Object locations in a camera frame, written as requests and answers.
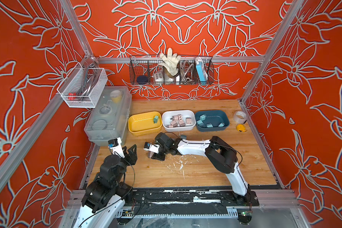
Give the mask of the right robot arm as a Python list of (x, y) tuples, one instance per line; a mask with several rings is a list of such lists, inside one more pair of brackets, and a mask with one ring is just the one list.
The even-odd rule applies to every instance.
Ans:
[(158, 161), (164, 161), (167, 154), (206, 157), (219, 172), (226, 175), (235, 194), (245, 199), (251, 196), (249, 184), (239, 167), (239, 152), (218, 136), (213, 136), (210, 140), (191, 141), (182, 138), (172, 139), (166, 133), (159, 133), (154, 142), (144, 143), (144, 150), (149, 152), (151, 159)]

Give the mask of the green plug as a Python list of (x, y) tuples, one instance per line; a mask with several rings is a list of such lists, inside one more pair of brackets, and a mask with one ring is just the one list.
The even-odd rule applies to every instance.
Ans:
[(154, 120), (153, 120), (154, 124), (158, 123), (158, 120), (159, 120), (159, 116), (158, 115), (154, 116)]

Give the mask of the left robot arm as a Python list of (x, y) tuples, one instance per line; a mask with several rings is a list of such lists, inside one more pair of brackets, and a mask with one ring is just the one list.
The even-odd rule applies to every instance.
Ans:
[(109, 228), (124, 205), (136, 204), (133, 185), (124, 182), (127, 167), (137, 162), (137, 146), (122, 147), (121, 139), (108, 141), (111, 152), (87, 186), (74, 228)]

